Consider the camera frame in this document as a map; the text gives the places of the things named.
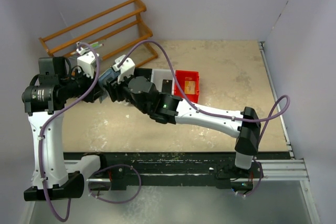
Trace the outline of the green card holder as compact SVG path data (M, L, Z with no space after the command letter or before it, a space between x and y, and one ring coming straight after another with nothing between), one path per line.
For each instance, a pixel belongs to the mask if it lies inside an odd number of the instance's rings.
M99 87L102 90L102 95L99 97L99 102L102 103L105 98L108 97L108 80L114 80L118 78L120 72L114 71L113 68L108 68L104 73L102 73L98 79Z

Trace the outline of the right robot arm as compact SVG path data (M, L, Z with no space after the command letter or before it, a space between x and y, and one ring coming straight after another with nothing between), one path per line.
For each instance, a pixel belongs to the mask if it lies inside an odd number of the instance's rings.
M187 124L222 132L236 139L235 166L249 170L258 153L260 123L256 111L226 111L192 103L181 97L158 92L154 83L138 76L108 79L104 85L111 100L126 101L161 124Z

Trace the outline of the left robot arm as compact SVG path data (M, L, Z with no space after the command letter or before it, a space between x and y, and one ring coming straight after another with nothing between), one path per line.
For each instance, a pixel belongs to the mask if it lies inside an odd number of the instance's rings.
M22 94L34 141L35 170L25 201L80 198L85 181L101 166L98 155L66 165L62 144L64 112L68 99L94 102L99 96L98 63L93 53L72 67L66 57L40 58L39 73Z

